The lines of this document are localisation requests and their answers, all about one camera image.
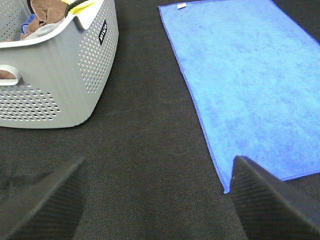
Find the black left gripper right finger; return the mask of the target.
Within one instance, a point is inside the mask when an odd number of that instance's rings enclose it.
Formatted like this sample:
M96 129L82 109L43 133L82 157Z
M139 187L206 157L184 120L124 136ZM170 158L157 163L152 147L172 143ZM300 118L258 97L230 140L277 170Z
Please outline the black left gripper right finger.
M233 161L230 195L249 240L318 240L320 203L246 156Z

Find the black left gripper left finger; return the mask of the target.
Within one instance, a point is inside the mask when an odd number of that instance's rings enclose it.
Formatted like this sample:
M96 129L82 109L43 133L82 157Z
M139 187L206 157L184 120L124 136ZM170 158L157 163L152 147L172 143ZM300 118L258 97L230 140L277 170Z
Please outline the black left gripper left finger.
M2 240L71 240L88 199L88 162L74 157L52 172L5 177L1 190L28 185L0 206Z

